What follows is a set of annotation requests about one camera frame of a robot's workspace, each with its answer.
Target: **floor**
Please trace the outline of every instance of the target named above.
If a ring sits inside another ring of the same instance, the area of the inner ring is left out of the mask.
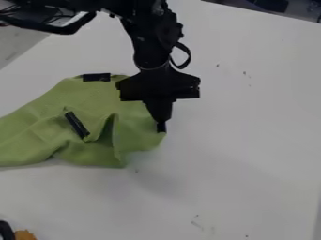
[[[17,27],[0,28],[0,69],[28,51],[48,34]]]

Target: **black strap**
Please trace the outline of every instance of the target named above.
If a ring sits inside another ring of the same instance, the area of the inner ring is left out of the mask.
[[[3,220],[0,220],[0,236],[4,240],[15,240],[16,239],[14,232],[11,229],[10,225],[6,221],[3,221]]]
[[[188,47],[186,47],[183,43],[180,43],[180,42],[178,42],[175,46],[181,51],[183,51],[185,54],[187,54],[188,59],[183,64],[177,65],[173,57],[171,57],[171,63],[178,69],[184,69],[191,62],[191,50]]]
[[[38,30],[41,32],[47,32],[52,34],[60,34],[60,35],[72,35],[76,33],[82,26],[89,23],[96,17],[96,12],[89,12],[86,13],[82,18],[77,20],[76,22],[72,22],[67,26],[53,26],[49,24],[44,24],[40,22],[33,22],[28,20],[20,20],[4,15],[0,15],[0,20],[4,21],[10,25],[31,29],[31,30]]]
[[[72,125],[73,129],[77,132],[78,136],[81,137],[81,139],[90,134],[87,128],[85,128],[84,124],[78,119],[78,117],[76,117],[73,112],[66,112],[65,117]]]

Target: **white surface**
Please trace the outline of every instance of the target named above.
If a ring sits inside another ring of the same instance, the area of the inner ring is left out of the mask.
[[[41,240],[317,239],[320,25],[171,2],[202,98],[178,101],[161,147],[130,156],[125,170],[60,161],[2,170],[0,213]],[[0,114],[64,77],[133,74],[131,55],[107,16],[51,36],[0,71]]]
[[[48,35],[18,27],[0,27],[0,69]]]

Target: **cloth fold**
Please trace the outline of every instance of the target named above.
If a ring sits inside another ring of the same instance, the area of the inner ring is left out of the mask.
[[[43,96],[0,118],[0,166],[38,163],[49,157],[79,165],[122,168],[126,154],[158,146],[165,136],[145,104],[123,102],[110,81],[65,79]],[[81,138],[66,118],[74,116],[88,131]]]

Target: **black cable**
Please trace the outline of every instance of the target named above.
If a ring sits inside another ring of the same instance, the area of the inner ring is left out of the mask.
[[[6,7],[4,9],[1,9],[0,14],[10,14],[10,13],[16,12],[20,9],[21,9],[21,7],[16,6],[16,5],[12,5],[10,7]]]
[[[96,12],[88,12],[85,13],[85,15],[80,19],[76,20],[75,22],[71,22],[70,24],[63,27],[28,20],[23,20],[22,22],[19,19],[10,18],[6,15],[0,15],[0,21],[4,21],[10,25],[21,27],[24,29],[37,30],[51,34],[72,35],[75,34],[82,26],[92,21],[96,16]]]
[[[44,21],[42,21],[42,23],[46,23],[46,24],[49,24],[49,23],[53,23],[59,19],[63,19],[63,18],[73,18],[74,16],[76,16],[76,12],[73,11],[73,15],[66,15],[63,13],[63,11],[59,8],[59,7],[55,7],[55,9],[60,13],[60,15],[53,15],[53,16],[50,16],[48,18],[46,18]]]
[[[16,239],[14,232],[11,229],[10,225],[6,221],[3,221],[3,220],[0,220],[0,236],[4,240],[15,240]]]

